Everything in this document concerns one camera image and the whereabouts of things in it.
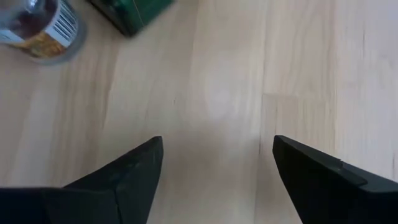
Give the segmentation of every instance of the green box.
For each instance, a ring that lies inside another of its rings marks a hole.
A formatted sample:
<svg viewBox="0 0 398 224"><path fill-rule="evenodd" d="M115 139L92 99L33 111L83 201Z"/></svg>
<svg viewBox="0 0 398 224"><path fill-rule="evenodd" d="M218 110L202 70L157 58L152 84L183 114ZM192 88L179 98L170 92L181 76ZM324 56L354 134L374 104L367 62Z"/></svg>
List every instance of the green box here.
<svg viewBox="0 0 398 224"><path fill-rule="evenodd" d="M173 0L88 0L120 32L131 37L155 19Z"/></svg>

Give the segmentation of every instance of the black plastic piece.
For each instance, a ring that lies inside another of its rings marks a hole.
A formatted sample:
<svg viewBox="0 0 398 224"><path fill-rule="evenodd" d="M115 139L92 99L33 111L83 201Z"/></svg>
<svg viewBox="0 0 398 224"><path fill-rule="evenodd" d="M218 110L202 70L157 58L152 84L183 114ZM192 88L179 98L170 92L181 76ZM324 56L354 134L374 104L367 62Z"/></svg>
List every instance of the black plastic piece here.
<svg viewBox="0 0 398 224"><path fill-rule="evenodd" d="M398 184L285 136L272 149L303 224L398 223Z"/></svg>
<svg viewBox="0 0 398 224"><path fill-rule="evenodd" d="M0 189L0 223L144 224L162 159L154 137L62 189Z"/></svg>

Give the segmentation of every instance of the wooden floor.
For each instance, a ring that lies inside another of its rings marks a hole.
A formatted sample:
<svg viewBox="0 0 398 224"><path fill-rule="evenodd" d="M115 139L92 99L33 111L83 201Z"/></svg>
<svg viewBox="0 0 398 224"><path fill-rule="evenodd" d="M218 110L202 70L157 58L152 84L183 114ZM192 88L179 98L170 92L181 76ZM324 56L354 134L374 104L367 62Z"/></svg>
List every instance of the wooden floor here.
<svg viewBox="0 0 398 224"><path fill-rule="evenodd" d="M398 180L398 2L181 0L127 40L90 5L70 62L0 56L0 184L61 186L155 135L148 223L300 223L284 134Z"/></svg>

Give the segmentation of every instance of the wood grain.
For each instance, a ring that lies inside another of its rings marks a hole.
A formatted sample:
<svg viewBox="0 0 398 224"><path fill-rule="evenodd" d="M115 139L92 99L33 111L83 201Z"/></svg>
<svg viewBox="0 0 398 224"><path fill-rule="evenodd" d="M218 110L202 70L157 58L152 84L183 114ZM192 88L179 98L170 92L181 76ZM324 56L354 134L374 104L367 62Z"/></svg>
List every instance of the wood grain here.
<svg viewBox="0 0 398 224"><path fill-rule="evenodd" d="M148 223L300 223L275 134L398 180L395 1L181 0L133 39L72 4L69 62L0 48L0 185L61 186L155 135Z"/></svg>

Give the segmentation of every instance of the barcode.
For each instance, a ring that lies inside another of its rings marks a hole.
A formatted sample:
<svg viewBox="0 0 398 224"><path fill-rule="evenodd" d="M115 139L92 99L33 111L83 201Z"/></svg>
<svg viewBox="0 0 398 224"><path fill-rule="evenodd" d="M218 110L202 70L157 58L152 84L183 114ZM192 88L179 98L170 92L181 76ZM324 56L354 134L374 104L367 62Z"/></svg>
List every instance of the barcode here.
<svg viewBox="0 0 398 224"><path fill-rule="evenodd" d="M66 41L71 41L77 32L77 19L73 9L68 3L60 1L60 15L54 24L53 29Z"/></svg>

